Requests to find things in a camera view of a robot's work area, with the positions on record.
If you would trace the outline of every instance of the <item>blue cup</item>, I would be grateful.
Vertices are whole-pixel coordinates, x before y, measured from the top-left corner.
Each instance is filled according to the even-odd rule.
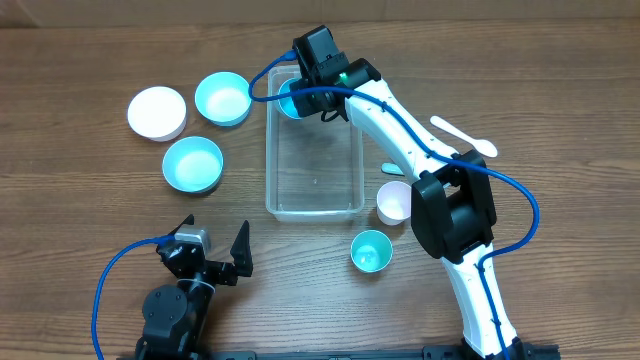
[[[249,115],[249,83],[232,72],[207,76],[196,88],[196,108],[202,116],[219,126],[240,124]]]
[[[351,243],[351,261],[366,273],[384,269],[391,262],[393,246],[389,237],[377,230],[363,231]]]
[[[291,92],[291,84],[293,84],[298,80],[300,79],[294,78],[294,79],[289,79],[285,81],[280,86],[280,90],[278,90],[278,95]],[[293,99],[291,98],[291,96],[278,100],[278,111],[280,111],[283,115],[291,119],[295,119],[295,120],[302,119],[300,115],[298,115],[298,110],[296,110],[296,106],[293,104]]]
[[[162,160],[162,173],[173,188],[202,193],[213,189],[224,165],[218,145],[209,139],[191,136],[177,141]]]

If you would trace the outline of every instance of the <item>blue wire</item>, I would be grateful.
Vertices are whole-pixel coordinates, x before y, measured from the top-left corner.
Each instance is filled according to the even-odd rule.
[[[256,77],[253,78],[253,80],[251,80],[251,82],[249,83],[249,96],[251,97],[251,99],[257,101],[257,102],[267,102],[267,101],[274,101],[274,100],[279,100],[279,99],[283,99],[286,97],[293,97],[293,96],[300,96],[300,95],[306,95],[306,94],[313,94],[313,93],[318,93],[318,92],[324,92],[324,91],[330,91],[330,92],[334,92],[334,93],[340,93],[340,94],[345,94],[345,95],[350,95],[350,96],[357,96],[359,98],[365,99],[373,104],[376,104],[378,106],[380,106],[382,109],[384,109],[385,111],[389,112],[389,114],[391,114],[397,121],[398,123],[400,123],[400,125],[402,125],[402,127],[405,129],[405,131],[411,136],[411,138],[418,144],[418,146],[420,146],[420,148],[429,156],[433,157],[436,160],[442,161],[444,163],[456,166],[456,167],[461,167],[461,168],[466,168],[472,171],[476,171],[488,176],[492,176],[496,179],[502,180],[505,183],[513,186],[514,188],[516,188],[518,191],[520,191],[529,201],[529,204],[531,205],[531,209],[533,210],[533,220],[531,221],[531,227],[529,228],[529,231],[527,232],[527,234],[522,238],[522,240],[518,241],[515,244],[509,245],[507,247],[504,247],[502,249],[498,249],[498,250],[494,250],[492,252],[490,252],[489,254],[484,255],[483,257],[480,258],[480,260],[478,261],[478,264],[476,265],[476,267],[478,268],[478,272],[480,275],[480,281],[482,282],[482,287],[484,288],[484,292],[487,295],[487,301],[489,302],[489,307],[491,308],[491,314],[493,316],[493,323],[495,324],[496,327],[496,333],[498,335],[498,341],[500,342],[500,346],[502,347],[502,352],[504,353],[504,357],[506,360],[511,360],[510,356],[509,356],[509,352],[507,351],[507,346],[505,345],[504,342],[504,338],[502,336],[502,331],[500,330],[500,320],[498,319],[498,311],[496,310],[496,306],[495,303],[493,301],[493,297],[491,296],[491,290],[489,289],[489,284],[487,283],[487,279],[484,275],[484,262],[490,258],[493,258],[495,256],[498,255],[502,255],[502,254],[506,254],[515,250],[520,249],[521,247],[523,247],[524,245],[526,245],[535,235],[536,231],[538,230],[538,226],[540,224],[540,207],[538,206],[538,202],[536,201],[535,197],[533,196],[533,194],[526,188],[524,187],[522,184],[520,184],[519,182],[517,182],[516,180],[502,174],[499,173],[497,171],[482,167],[482,166],[478,166],[475,164],[471,164],[468,162],[464,162],[464,161],[459,161],[459,160],[454,160],[454,159],[450,159],[446,156],[442,156],[436,152],[434,152],[433,150],[431,150],[423,141],[422,139],[420,139],[420,137],[418,136],[418,134],[415,133],[415,131],[413,131],[413,129],[411,128],[411,126],[409,126],[409,124],[402,118],[402,116],[400,114],[398,114],[398,112],[396,112],[391,106],[389,106],[386,102],[381,101],[371,95],[359,92],[359,91],[355,91],[355,90],[351,90],[351,89],[347,89],[347,88],[341,88],[341,87],[337,87],[337,86],[316,86],[316,87],[311,87],[311,88],[306,88],[306,89],[300,89],[300,90],[296,90],[296,91],[291,91],[285,94],[277,94],[277,95],[273,95],[273,96],[267,96],[267,97],[256,97],[253,95],[253,88],[256,84],[256,82],[258,80],[260,80],[260,78],[262,78],[269,70],[271,70],[271,68],[273,68],[276,64],[278,64],[279,62],[282,61],[293,61],[296,59],[296,54],[293,50],[289,50],[287,51],[284,55],[282,55],[281,57],[277,58],[276,60],[274,60],[271,64],[269,64],[266,68],[264,68],[264,70],[262,70],[258,75],[256,75]]]
[[[128,253],[129,251],[137,247],[148,245],[148,244],[161,245],[173,239],[174,239],[173,235],[166,235],[166,236],[160,236],[157,238],[140,240],[138,242],[135,242],[127,246],[126,248],[122,249],[118,254],[116,254],[116,256],[114,256],[113,259],[109,261],[109,264],[107,264],[107,267],[104,268],[104,271],[102,272],[102,276],[100,276],[100,280],[98,281],[98,287],[96,288],[96,297],[93,300],[93,314],[91,315],[91,340],[93,341],[93,348],[96,351],[96,355],[98,356],[98,359],[104,360],[104,355],[102,355],[102,350],[100,349],[100,343],[98,343],[98,329],[97,329],[98,328],[98,309],[100,308],[100,295],[102,294],[102,286],[104,285],[104,281],[107,279],[107,275],[109,274],[109,271],[111,270],[113,265],[115,265],[115,263],[118,260],[120,260],[120,258],[124,256],[124,254]]]

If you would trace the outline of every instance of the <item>small paper cup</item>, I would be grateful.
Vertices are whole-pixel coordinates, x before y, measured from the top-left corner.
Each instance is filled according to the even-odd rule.
[[[380,221],[398,225],[411,216],[411,186],[402,181],[388,182],[378,190],[376,202]]]

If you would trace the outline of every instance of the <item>clear plastic container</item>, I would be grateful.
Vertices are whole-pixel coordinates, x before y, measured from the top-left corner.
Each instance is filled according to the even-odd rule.
[[[271,69],[269,95],[299,77],[297,65]],[[267,210],[285,222],[353,219],[364,206],[362,132],[320,114],[294,120],[277,106],[267,104]]]

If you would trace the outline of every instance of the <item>wooden table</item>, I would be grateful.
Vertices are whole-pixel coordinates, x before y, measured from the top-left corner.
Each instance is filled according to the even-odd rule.
[[[0,31],[0,359],[91,359],[95,286],[127,244],[189,213],[213,234],[212,259],[251,222],[254,276],[219,288],[205,339],[216,350],[402,349],[455,344],[462,322],[449,279],[407,227],[375,217],[388,158],[365,137],[366,205],[353,223],[286,224],[265,209],[265,106],[236,129],[193,106],[211,72],[253,77],[311,25]],[[496,261],[510,320],[563,359],[640,351],[640,21],[437,21],[336,24],[424,124],[442,114],[501,151],[488,164],[538,197],[535,240]],[[165,84],[189,104],[182,136],[214,139],[225,177],[207,197],[164,181],[170,143],[134,134],[132,96]],[[260,83],[260,92],[266,83]],[[460,150],[468,149],[434,131]],[[531,211],[492,182],[495,245],[518,240]],[[358,232],[382,229],[395,254],[366,276],[349,259]],[[131,353],[144,297],[171,283],[152,247],[111,272],[99,320],[103,351]]]

